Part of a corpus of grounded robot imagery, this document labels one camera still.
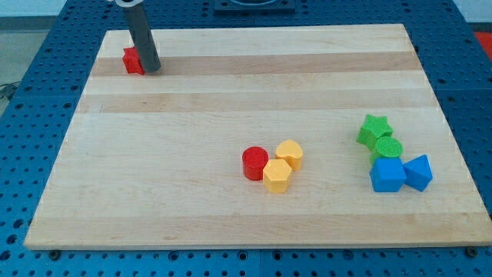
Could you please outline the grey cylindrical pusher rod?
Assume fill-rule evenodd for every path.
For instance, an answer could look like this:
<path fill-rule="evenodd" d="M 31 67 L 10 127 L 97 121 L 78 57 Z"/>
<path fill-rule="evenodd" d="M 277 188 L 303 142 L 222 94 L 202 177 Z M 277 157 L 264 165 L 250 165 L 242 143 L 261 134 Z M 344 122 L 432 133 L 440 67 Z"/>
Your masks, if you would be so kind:
<path fill-rule="evenodd" d="M 156 72 L 161 68 L 161 62 L 148 23 L 144 1 L 140 5 L 122 9 L 144 71 Z"/>

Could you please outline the silver rod mounting flange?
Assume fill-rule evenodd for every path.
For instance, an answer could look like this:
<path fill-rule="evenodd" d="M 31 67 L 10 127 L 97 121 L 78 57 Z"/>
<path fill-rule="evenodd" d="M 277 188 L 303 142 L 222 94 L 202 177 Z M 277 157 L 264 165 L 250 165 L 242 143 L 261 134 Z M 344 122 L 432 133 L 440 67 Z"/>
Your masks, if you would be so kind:
<path fill-rule="evenodd" d="M 109 2 L 114 2 L 120 7 L 134 7 L 140 5 L 143 0 L 108 0 Z"/>

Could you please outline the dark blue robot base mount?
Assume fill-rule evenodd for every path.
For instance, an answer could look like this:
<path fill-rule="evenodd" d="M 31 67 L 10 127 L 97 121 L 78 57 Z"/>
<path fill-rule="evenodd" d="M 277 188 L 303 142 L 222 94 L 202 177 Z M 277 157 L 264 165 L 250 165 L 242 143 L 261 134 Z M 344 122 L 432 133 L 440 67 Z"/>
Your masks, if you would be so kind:
<path fill-rule="evenodd" d="M 213 0 L 215 14 L 233 12 L 294 12 L 296 0 Z"/>

